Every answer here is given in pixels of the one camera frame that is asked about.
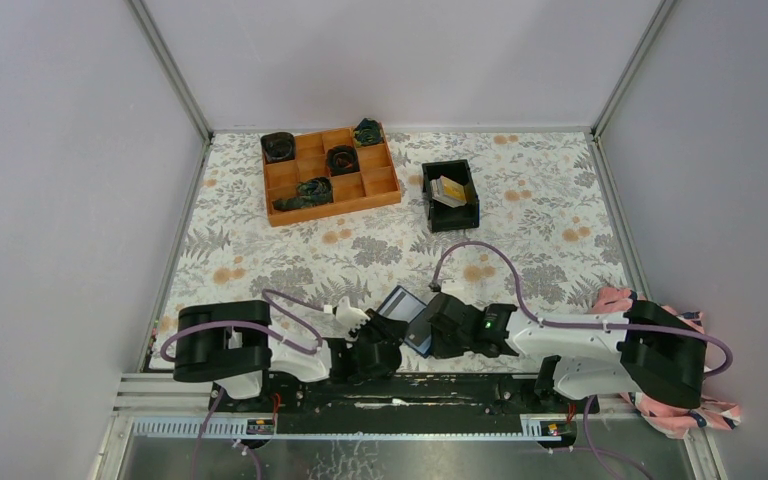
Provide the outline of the blue leather card holder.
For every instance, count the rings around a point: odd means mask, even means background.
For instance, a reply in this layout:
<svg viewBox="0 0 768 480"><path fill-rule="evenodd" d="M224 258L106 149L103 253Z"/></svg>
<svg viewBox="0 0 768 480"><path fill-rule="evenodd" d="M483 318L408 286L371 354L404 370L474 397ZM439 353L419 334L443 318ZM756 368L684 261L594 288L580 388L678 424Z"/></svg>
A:
<svg viewBox="0 0 768 480"><path fill-rule="evenodd" d="M423 358L431 355L432 329L423 312L427 304L403 286L396 286L379 305L377 313L402 322L406 327L405 343Z"/></svg>

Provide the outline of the black plastic card bin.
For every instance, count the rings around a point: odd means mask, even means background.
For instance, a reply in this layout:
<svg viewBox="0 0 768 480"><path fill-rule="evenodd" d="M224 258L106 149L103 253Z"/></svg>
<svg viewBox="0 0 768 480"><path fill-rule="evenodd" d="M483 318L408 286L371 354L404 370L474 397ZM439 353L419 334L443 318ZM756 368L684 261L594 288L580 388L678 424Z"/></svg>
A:
<svg viewBox="0 0 768 480"><path fill-rule="evenodd" d="M476 229L480 201L466 159L424 163L422 194L432 233Z"/></svg>

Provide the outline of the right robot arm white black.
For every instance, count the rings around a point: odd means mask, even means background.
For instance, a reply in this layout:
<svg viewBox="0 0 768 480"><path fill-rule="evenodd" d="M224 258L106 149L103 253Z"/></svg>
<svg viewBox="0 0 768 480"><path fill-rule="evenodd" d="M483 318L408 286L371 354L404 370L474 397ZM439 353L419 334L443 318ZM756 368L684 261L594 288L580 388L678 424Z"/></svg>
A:
<svg viewBox="0 0 768 480"><path fill-rule="evenodd" d="M635 300L624 312L540 317L512 304L479 309L439 293L419 317L430 327L435 358L472 352L539 360L533 396L549 412L621 393L681 409L701 403L707 342L650 301Z"/></svg>

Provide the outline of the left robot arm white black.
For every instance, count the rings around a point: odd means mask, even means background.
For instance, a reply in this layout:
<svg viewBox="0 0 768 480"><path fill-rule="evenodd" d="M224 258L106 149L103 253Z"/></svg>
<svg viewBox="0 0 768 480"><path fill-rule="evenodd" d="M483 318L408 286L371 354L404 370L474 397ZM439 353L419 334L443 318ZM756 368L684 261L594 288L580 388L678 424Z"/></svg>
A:
<svg viewBox="0 0 768 480"><path fill-rule="evenodd" d="M363 311L347 298L325 310L347 328L347 337L298 337L273 324L271 306L263 300L187 307L160 355L172 363L174 381L214 383L248 411L269 401L271 372L302 383L349 384L396 373L408 322Z"/></svg>

